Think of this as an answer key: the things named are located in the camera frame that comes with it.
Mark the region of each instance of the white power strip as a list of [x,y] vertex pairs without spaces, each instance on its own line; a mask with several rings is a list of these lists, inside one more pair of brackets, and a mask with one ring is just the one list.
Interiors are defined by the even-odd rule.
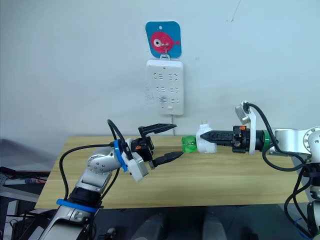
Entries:
[[184,66],[180,61],[149,60],[147,81],[151,83],[161,114],[184,114]]

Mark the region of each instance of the white wall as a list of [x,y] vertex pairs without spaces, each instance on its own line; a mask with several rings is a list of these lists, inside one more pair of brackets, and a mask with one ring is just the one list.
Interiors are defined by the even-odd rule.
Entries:
[[238,0],[0,2],[0,136],[52,159],[67,136],[110,135],[108,118],[128,135],[170,122],[145,98],[148,21],[181,27],[178,135],[230,130],[242,100],[272,127],[320,125],[318,0],[242,0],[233,22]]

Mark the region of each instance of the fish sticker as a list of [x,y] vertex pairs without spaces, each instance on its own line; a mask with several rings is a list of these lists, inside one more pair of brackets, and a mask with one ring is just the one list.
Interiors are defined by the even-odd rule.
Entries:
[[171,58],[181,56],[180,26],[175,21],[149,21],[145,25],[151,54],[160,58],[167,54]]

